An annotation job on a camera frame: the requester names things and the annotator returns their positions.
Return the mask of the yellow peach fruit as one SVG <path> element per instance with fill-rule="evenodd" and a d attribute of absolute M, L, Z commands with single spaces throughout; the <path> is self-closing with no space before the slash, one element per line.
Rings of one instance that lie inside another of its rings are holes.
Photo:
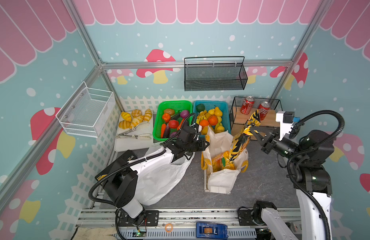
<path fill-rule="evenodd" d="M 202 135 L 207 135 L 207 133 L 208 133 L 208 129 L 209 129 L 209 126 L 205 126 L 205 127 L 203 127 L 203 128 L 202 128 L 202 131 L 201 131 L 201 134 L 202 134 Z"/>

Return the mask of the yellow black snack bag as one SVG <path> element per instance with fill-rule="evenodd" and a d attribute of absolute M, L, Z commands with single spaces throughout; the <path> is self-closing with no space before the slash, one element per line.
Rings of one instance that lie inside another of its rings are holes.
<path fill-rule="evenodd" d="M 258 127 L 261 124 L 259 110 L 256 110 L 251 117 L 246 121 L 241 131 L 233 137 L 230 146 L 230 160 L 235 161 L 238 156 L 246 149 L 250 142 L 250 137 L 253 136 L 251 127 Z"/>

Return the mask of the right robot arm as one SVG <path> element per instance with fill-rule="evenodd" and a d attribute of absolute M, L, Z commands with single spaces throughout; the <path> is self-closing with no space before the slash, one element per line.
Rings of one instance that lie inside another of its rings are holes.
<path fill-rule="evenodd" d="M 320 116 L 333 116 L 338 121 L 337 128 L 328 134 L 312 130 L 299 142 L 293 139 L 301 127 L 310 119 Z M 301 207 L 302 238 L 305 240 L 330 240 L 330 205 L 332 195 L 331 178 L 324 169 L 326 159 L 335 151 L 334 141 L 345 127 L 344 118 L 332 110 L 314 112 L 303 119 L 296 118 L 293 112 L 280 111 L 276 115 L 278 128 L 250 124 L 250 132 L 259 141 L 266 154 L 275 151 L 287 159 L 287 175 L 296 190 Z"/>

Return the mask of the white plastic grocery bag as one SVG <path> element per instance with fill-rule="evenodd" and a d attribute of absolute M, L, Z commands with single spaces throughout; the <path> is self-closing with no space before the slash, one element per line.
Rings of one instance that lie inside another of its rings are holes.
<path fill-rule="evenodd" d="M 194 156 L 187 153 L 176 160 L 168 148 L 149 148 L 143 162 L 131 166 L 138 172 L 136 199 L 144 206 L 156 204 L 182 180 Z"/>

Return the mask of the white canvas tote bag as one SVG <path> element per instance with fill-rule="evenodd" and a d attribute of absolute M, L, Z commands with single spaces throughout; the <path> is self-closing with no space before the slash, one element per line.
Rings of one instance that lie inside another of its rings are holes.
<path fill-rule="evenodd" d="M 204 170 L 204 190 L 209 193 L 230 194 L 240 173 L 248 168 L 248 151 L 228 159 L 233 136 L 228 132 L 215 133 L 210 126 L 202 130 L 209 146 L 201 153 Z"/>

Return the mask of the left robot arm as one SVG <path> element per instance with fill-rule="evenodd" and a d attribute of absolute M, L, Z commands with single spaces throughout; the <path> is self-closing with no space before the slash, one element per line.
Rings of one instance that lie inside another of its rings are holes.
<path fill-rule="evenodd" d="M 138 182 L 155 170 L 178 163 L 189 163 L 196 152 L 204 151 L 209 142 L 199 137 L 195 114 L 189 114 L 178 132 L 160 144 L 158 150 L 141 158 L 127 151 L 96 177 L 88 197 L 93 202 L 123 210 L 138 223 L 145 216 L 144 205 L 136 197 Z"/>

